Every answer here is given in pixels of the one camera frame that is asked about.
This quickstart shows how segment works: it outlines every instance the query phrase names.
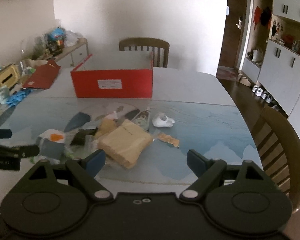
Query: shoe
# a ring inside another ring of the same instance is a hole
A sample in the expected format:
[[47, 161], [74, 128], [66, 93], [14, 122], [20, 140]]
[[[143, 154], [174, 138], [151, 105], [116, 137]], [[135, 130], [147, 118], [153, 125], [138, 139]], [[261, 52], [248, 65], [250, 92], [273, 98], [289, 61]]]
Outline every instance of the shoe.
[[251, 87], [251, 83], [249, 82], [249, 80], [246, 77], [240, 78], [240, 83], [247, 87]]
[[256, 91], [256, 96], [260, 97], [262, 95], [262, 92], [263, 92], [262, 88], [258, 88]]
[[272, 108], [274, 109], [274, 110], [276, 110], [276, 111], [279, 111], [279, 106], [277, 106], [277, 105], [275, 105], [275, 106], [272, 106]]
[[252, 88], [252, 92], [255, 93], [255, 92], [257, 91], [258, 88], [259, 88], [259, 86], [254, 85], [253, 88]]
[[267, 90], [263, 91], [261, 98], [262, 99], [266, 99], [266, 97], [268, 96], [269, 92]]
[[273, 97], [270, 94], [268, 94], [268, 96], [266, 98], [266, 102], [269, 104], [272, 102], [272, 100], [273, 100]]

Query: wooden door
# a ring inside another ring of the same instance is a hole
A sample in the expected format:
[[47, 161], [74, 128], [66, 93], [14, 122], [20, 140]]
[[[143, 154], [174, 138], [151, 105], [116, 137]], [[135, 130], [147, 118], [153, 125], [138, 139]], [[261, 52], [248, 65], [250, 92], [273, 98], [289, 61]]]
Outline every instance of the wooden door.
[[[237, 64], [241, 47], [247, 0], [228, 0], [228, 6], [229, 15], [226, 17], [219, 65], [234, 67]], [[240, 29], [237, 26], [239, 19], [242, 20]]]

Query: white label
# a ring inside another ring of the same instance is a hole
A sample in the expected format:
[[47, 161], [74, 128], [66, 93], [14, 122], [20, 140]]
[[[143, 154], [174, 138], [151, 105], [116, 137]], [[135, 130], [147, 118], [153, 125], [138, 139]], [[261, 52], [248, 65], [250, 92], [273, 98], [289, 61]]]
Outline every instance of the white label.
[[100, 89], [122, 89], [121, 79], [101, 79], [98, 80]]

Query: cardboard package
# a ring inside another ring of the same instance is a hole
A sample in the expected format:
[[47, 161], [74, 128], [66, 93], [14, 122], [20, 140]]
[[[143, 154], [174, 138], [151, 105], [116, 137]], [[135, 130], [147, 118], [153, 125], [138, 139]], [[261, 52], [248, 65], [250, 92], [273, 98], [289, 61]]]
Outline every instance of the cardboard package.
[[153, 54], [117, 51], [88, 57], [71, 71], [79, 98], [152, 98]]
[[127, 169], [136, 165], [144, 148], [153, 142], [151, 134], [125, 119], [121, 126], [99, 139], [98, 148]]

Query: chair backrest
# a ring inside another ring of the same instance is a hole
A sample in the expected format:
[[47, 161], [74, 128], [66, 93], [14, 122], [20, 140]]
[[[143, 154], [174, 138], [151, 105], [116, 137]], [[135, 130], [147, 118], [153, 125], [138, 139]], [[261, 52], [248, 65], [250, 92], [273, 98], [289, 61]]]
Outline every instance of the chair backrest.
[[300, 140], [288, 120], [269, 106], [264, 107], [251, 131], [265, 173], [300, 209]]
[[169, 48], [170, 44], [166, 41], [154, 39], [154, 38], [128, 38], [119, 42], [119, 50], [124, 51], [125, 47], [129, 47], [129, 51], [131, 50], [146, 50], [149, 51], [150, 47], [154, 53], [154, 66], [155, 67], [168, 67], [168, 57], [169, 57]]

